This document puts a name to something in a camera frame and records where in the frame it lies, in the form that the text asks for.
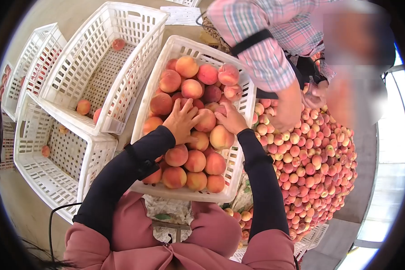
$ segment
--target woman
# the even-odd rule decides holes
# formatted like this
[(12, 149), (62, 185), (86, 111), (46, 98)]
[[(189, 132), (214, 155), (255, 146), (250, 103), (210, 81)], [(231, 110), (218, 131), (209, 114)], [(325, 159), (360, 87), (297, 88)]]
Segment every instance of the woman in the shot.
[(216, 113), (237, 135), (254, 194), (249, 246), (242, 263), (229, 260), (241, 238), (240, 226), (218, 205), (192, 202), (192, 234), (182, 243), (165, 244), (153, 237), (143, 194), (128, 192), (136, 181), (156, 171), (154, 160), (177, 144), (195, 140), (190, 130), (201, 119), (189, 99), (180, 99), (162, 126), (112, 159), (93, 181), (74, 224), (65, 236), (64, 259), (79, 269), (294, 269), (294, 246), (288, 235), (284, 203), (273, 160), (254, 131), (230, 103), (227, 116)]

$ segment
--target hair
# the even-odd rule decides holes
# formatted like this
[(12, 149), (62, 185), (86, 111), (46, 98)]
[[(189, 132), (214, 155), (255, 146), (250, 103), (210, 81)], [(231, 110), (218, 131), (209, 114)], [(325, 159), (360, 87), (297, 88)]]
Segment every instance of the hair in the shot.
[(63, 269), (65, 267), (71, 267), (71, 268), (75, 268), (75, 265), (72, 264), (69, 261), (60, 261), (57, 259), (51, 260), (51, 259), (44, 259), (42, 257), (51, 257), (51, 254), (35, 245), (34, 243), (30, 242), (29, 240), (26, 240), (24, 238), (20, 238), (21, 241), (23, 241), (25, 243), (25, 247), (27, 248), (27, 250), (29, 251), (28, 254), (31, 257), (31, 259), (33, 260), (33, 262), (35, 264), (38, 265), (38, 267), (42, 270), (59, 270), (59, 269)]

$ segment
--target black sleeve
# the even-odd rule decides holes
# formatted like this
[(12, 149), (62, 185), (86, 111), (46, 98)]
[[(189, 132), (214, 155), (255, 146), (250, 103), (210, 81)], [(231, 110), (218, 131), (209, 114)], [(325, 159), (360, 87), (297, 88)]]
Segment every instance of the black sleeve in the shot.
[[(154, 161), (174, 146), (173, 134), (167, 127), (159, 126), (135, 142), (133, 150), (139, 161)], [(123, 193), (138, 180), (137, 171), (136, 161), (127, 151), (114, 157), (93, 181), (72, 221), (86, 225), (111, 241), (114, 210)]]
[(278, 229), (289, 235), (282, 192), (272, 161), (252, 129), (237, 134), (245, 158), (244, 169), (249, 176), (254, 197), (254, 216), (249, 240), (259, 232)]

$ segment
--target wire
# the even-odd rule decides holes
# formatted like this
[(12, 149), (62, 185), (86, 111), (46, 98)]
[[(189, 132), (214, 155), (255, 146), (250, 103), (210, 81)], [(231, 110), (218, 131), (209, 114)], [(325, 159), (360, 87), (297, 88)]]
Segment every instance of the wire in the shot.
[(70, 203), (70, 204), (66, 204), (66, 205), (59, 206), (59, 207), (53, 209), (53, 210), (51, 211), (50, 215), (49, 215), (50, 219), (49, 219), (49, 224), (48, 224), (48, 237), (49, 237), (49, 244), (50, 244), (50, 246), (49, 246), (49, 251), (51, 252), (51, 261), (52, 261), (52, 262), (54, 262), (53, 242), (52, 242), (52, 240), (51, 240), (51, 222), (53, 221), (53, 214), (54, 214), (56, 211), (58, 211), (58, 210), (60, 210), (60, 209), (62, 209), (62, 208), (66, 208), (66, 207), (70, 207), (70, 206), (75, 206), (75, 205), (80, 205), (80, 204), (81, 204), (81, 202), (76, 202), (76, 203)]

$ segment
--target black strap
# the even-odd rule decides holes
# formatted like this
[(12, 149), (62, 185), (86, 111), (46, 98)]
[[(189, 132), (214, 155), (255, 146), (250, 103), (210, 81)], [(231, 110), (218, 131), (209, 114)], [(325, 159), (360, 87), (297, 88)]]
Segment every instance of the black strap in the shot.
[(238, 54), (244, 52), (245, 50), (249, 49), (250, 47), (260, 43), (261, 41), (267, 38), (273, 38), (273, 35), (270, 33), (268, 29), (263, 29), (251, 35), (250, 37), (247, 37), (242, 42), (239, 42), (238, 44), (236, 44), (236, 46), (232, 47), (230, 51), (233, 56), (237, 57)]

